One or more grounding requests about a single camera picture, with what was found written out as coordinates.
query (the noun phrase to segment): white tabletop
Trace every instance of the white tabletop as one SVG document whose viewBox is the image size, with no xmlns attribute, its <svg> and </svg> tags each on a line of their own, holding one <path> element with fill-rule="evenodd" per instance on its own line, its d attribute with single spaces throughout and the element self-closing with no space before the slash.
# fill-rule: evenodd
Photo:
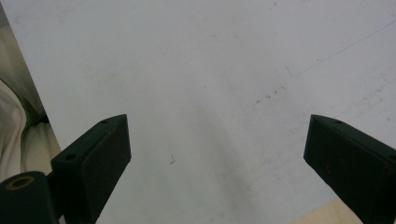
<svg viewBox="0 0 396 224">
<path fill-rule="evenodd" d="M 98 223 L 290 223 L 334 198 L 309 116 L 396 147 L 396 2 L 2 0 L 61 148 L 126 113 Z"/>
</svg>

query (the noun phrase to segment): circular ring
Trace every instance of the circular ring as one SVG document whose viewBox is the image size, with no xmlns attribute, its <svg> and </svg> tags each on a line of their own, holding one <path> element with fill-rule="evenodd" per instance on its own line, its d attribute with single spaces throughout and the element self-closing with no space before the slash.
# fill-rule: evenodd
<svg viewBox="0 0 396 224">
<path fill-rule="evenodd" d="M 21 177 L 18 177 L 16 179 L 13 179 L 12 181 L 10 181 L 7 184 L 6 188 L 8 190 L 23 189 L 24 187 L 32 184 L 33 181 L 35 181 L 35 178 L 31 175 L 21 176 Z"/>
</svg>

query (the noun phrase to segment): table surface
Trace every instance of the table surface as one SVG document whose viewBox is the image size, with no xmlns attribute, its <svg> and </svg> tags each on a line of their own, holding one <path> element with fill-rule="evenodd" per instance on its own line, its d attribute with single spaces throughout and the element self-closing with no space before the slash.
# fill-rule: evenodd
<svg viewBox="0 0 396 224">
<path fill-rule="evenodd" d="M 311 114 L 396 147 L 396 2 L 2 0 L 61 148 L 127 114 L 98 223 L 291 223 Z"/>
</svg>

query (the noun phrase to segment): white table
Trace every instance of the white table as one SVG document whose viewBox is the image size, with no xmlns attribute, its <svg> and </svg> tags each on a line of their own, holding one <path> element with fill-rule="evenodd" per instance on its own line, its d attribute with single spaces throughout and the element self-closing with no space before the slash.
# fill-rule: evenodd
<svg viewBox="0 0 396 224">
<path fill-rule="evenodd" d="M 1 0 L 61 148 L 126 113 L 98 223 L 290 223 L 310 114 L 396 147 L 396 2 Z"/>
</svg>

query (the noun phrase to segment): blue line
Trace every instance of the blue line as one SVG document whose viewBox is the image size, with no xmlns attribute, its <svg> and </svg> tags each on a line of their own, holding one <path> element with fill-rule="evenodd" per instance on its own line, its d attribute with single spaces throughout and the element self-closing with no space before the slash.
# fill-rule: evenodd
<svg viewBox="0 0 396 224">
<path fill-rule="evenodd" d="M 380 28 L 380 29 L 378 29 L 378 30 L 376 30 L 376 31 L 374 31 L 374 32 L 372 32 L 372 33 L 370 33 L 369 35 L 365 36 L 364 38 L 362 38 L 362 39 L 360 39 L 360 40 L 358 40 L 358 41 L 356 41 L 356 42 L 354 42 L 354 43 L 352 43 L 352 44 L 350 44 L 350 45 L 344 47 L 343 49 L 338 50 L 337 52 L 335 52 L 334 54 L 332 54 L 332 55 L 328 56 L 327 58 L 321 60 L 320 62 L 315 63 L 314 65 L 312 65 L 312 66 L 310 66 L 310 67 L 308 67 L 308 68 L 305 68 L 305 70 L 302 71 L 302 72 L 300 72 L 298 75 L 301 75 L 301 74 L 307 72 L 308 70 L 311 70 L 312 68 L 317 67 L 317 66 L 320 65 L 321 63 L 324 63 L 325 61 L 328 61 L 329 59 L 331 59 L 332 57 L 336 56 L 337 54 L 340 54 L 340 53 L 346 51 L 347 49 L 350 49 L 350 48 L 354 47 L 355 45 L 359 44 L 359 43 L 362 42 L 363 40 L 369 38 L 370 36 L 376 35 L 377 33 L 379 33 L 379 32 L 381 32 L 381 31 L 387 29 L 388 27 L 390 27 L 390 26 L 393 25 L 394 23 L 396 23 L 396 21 L 392 21 L 392 22 L 388 23 L 386 26 L 384 26 L 384 27 L 382 27 L 382 28 Z"/>
</svg>

